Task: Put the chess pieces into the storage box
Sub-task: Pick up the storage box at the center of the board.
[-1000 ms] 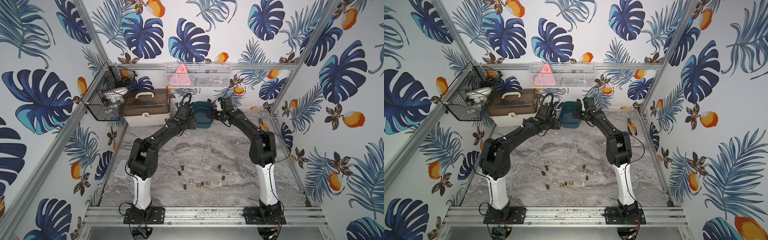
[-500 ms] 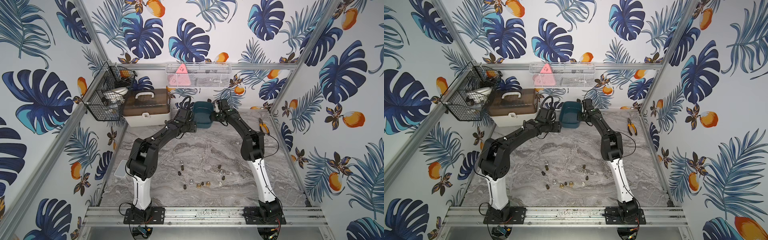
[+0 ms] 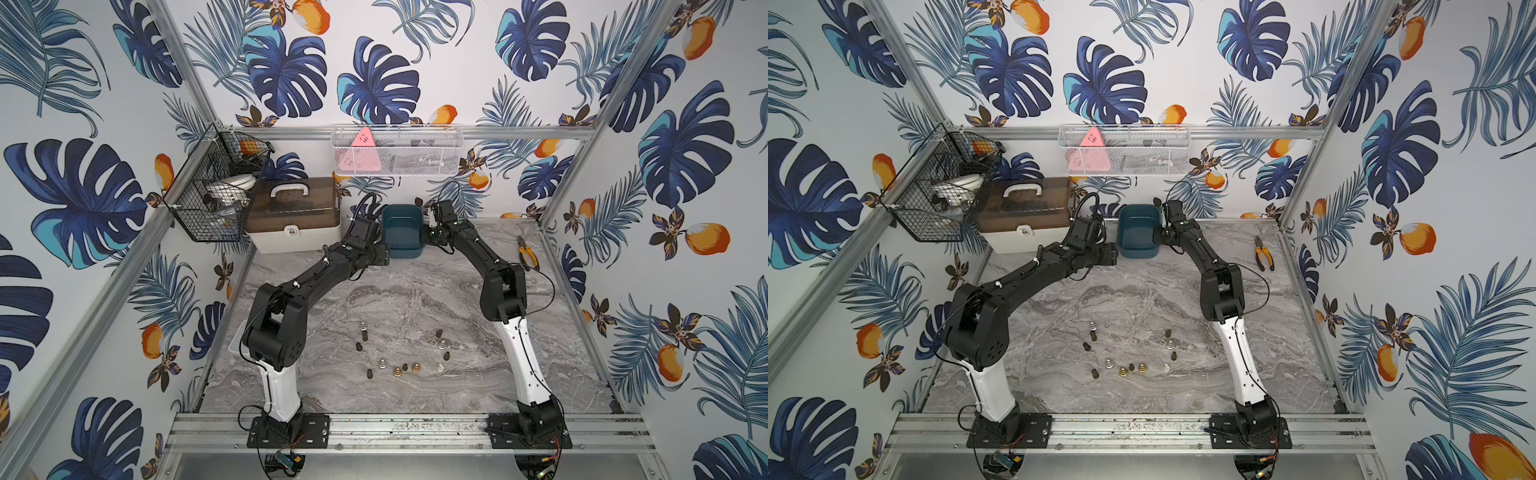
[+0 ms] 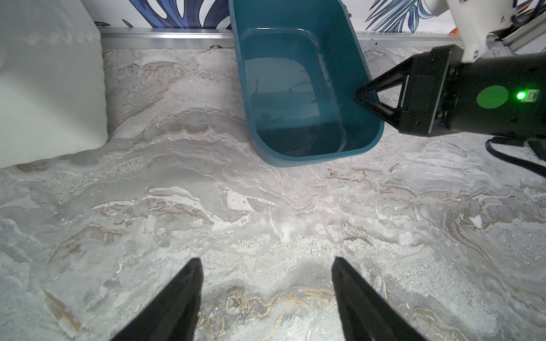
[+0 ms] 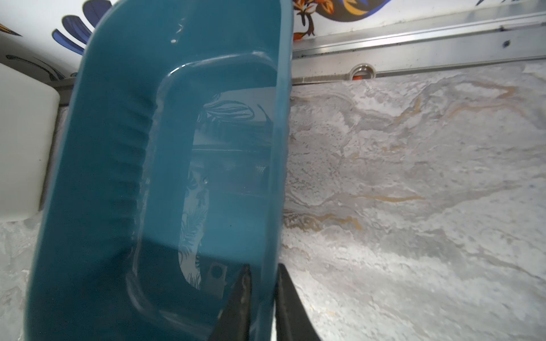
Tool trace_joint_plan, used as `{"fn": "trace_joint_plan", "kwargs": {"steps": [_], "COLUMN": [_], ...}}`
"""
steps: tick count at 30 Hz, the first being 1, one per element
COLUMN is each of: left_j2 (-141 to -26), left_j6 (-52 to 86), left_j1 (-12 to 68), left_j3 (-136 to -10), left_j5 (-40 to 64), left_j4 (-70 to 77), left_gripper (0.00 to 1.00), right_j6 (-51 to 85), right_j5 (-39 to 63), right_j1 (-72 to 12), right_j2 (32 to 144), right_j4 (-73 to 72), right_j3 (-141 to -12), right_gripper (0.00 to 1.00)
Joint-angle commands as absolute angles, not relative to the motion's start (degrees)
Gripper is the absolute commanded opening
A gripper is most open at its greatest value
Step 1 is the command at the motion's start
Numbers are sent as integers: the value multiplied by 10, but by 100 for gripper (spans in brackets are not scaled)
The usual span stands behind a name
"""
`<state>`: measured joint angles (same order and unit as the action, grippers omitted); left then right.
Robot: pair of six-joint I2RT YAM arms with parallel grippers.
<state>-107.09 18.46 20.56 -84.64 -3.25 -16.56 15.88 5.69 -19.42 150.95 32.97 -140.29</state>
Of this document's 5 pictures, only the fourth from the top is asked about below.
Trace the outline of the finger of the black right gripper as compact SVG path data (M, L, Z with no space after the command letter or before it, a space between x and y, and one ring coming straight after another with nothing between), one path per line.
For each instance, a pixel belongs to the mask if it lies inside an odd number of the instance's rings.
M398 128L403 112L406 88L410 80L413 58L403 61L382 75L358 88L353 94L353 100L358 105L374 113L394 128ZM396 106L381 102L379 93L400 87Z

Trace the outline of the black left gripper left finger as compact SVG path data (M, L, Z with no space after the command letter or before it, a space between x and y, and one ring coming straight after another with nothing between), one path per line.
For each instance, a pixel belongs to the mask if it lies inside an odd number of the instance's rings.
M200 311L203 267L192 258L114 340L192 340Z

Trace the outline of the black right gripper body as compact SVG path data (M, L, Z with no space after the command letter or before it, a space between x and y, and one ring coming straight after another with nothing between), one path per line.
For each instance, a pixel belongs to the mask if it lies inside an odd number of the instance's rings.
M456 45L406 61L400 130L415 136L468 132L511 139L545 137L545 54L462 62Z

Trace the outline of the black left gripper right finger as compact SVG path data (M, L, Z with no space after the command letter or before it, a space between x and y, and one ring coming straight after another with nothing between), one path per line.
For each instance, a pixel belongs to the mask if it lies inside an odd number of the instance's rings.
M346 340L425 339L344 258L335 258L331 274Z

